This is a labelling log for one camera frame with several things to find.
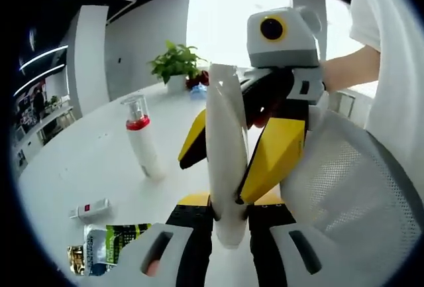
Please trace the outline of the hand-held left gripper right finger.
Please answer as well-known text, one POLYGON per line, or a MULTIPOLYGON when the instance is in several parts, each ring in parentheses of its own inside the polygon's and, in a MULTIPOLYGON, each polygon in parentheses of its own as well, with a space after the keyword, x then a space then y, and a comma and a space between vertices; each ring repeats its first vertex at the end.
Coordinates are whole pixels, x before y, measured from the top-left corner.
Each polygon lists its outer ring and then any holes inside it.
POLYGON ((297 223, 268 192, 248 206, 250 251, 260 286, 336 286, 337 251, 310 225, 297 223))

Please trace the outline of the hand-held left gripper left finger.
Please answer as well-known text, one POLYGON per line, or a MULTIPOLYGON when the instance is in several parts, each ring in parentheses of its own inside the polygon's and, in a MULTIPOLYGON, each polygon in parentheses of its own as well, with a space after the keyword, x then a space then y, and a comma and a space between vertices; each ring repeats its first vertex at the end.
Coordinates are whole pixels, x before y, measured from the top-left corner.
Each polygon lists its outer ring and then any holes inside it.
POLYGON ((119 253, 100 286, 203 286, 212 251, 207 192, 182 198, 165 223, 151 225, 119 253))

